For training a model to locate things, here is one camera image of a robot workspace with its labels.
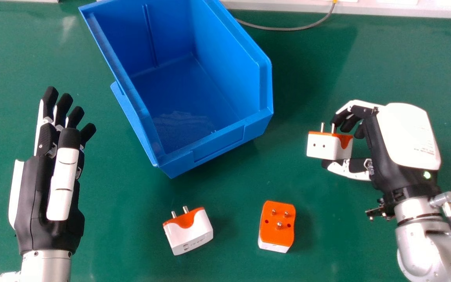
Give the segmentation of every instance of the bin bottom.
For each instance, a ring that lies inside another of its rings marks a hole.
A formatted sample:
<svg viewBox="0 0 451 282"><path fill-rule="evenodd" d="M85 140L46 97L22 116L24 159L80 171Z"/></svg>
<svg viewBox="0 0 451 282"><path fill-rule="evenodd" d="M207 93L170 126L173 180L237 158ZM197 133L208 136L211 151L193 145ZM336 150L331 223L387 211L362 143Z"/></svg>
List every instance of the bin bottom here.
<svg viewBox="0 0 451 282"><path fill-rule="evenodd" d="M131 77L166 154L240 120L193 55Z"/></svg>

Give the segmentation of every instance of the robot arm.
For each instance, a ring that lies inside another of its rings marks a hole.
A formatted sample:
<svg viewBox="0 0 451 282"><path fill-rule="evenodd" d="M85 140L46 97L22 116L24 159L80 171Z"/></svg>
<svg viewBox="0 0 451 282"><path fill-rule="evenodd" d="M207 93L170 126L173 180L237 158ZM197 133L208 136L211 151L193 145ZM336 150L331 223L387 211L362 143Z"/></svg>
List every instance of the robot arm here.
<svg viewBox="0 0 451 282"><path fill-rule="evenodd" d="M383 196L366 211L396 218L397 258L411 281L451 281L451 192L437 186L441 157L428 114L404 103L379 105L348 102L332 127L365 138L369 159L324 159L322 166L339 175L370 180ZM442 218L443 210L447 224Z"/></svg>
<svg viewBox="0 0 451 282"><path fill-rule="evenodd" d="M34 156L16 160L8 218L22 255L22 269L3 273L0 282L68 282L70 259L83 236L85 218L78 209L84 147L95 134L72 98L48 87L40 101Z"/></svg>

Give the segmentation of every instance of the green table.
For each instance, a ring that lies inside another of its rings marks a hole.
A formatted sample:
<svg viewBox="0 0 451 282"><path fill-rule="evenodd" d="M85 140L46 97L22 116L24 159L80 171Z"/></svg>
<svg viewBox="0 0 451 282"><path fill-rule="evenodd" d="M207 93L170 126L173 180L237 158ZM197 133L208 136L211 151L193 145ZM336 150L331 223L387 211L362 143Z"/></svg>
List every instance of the green table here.
<svg viewBox="0 0 451 282"><path fill-rule="evenodd" d="M0 2L0 273L20 269L7 204L14 159L32 155L45 88L68 91L98 132L86 147L80 208L85 235L72 281L406 281L395 223L370 223L381 196L305 156L317 130L351 99L418 105L431 115L451 190L451 20L335 14L312 30L247 29L272 60L275 114L260 138L170 180L153 168L109 84L114 81L77 7ZM320 14L235 11L268 25ZM364 141L354 155L367 156ZM256 244L265 200L297 208L287 254ZM161 224L170 211L204 206L215 231L206 246L174 257Z"/></svg>

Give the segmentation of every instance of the storage bin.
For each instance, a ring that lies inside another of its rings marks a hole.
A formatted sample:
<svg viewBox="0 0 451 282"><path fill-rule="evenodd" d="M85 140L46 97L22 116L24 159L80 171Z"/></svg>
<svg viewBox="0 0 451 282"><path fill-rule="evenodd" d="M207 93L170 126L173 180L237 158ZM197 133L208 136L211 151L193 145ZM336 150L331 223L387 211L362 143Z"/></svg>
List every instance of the storage bin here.
<svg viewBox="0 0 451 282"><path fill-rule="evenodd" d="M111 90L168 177L265 131L271 62L218 0L103 0L80 11Z"/></svg>

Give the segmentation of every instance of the orange and white adapter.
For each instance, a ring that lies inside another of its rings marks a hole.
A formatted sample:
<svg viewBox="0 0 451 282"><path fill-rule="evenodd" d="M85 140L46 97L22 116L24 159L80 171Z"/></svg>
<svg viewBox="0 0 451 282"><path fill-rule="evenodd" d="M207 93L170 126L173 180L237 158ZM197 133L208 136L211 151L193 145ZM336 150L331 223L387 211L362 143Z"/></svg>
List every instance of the orange and white adapter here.
<svg viewBox="0 0 451 282"><path fill-rule="evenodd" d="M258 230L258 247L286 253L295 239L295 206L266 201Z"/></svg>
<svg viewBox="0 0 451 282"><path fill-rule="evenodd" d="M172 211L172 219L163 223L173 255L182 255L213 239L213 228L204 208L199 207L191 211L186 206L182 208L184 214L177 216Z"/></svg>
<svg viewBox="0 0 451 282"><path fill-rule="evenodd" d="M324 132L325 124L321 123L321 131L310 131L307 138L308 157L318 159L349 159L352 153L352 139L350 134L336 134L335 125L331 132Z"/></svg>

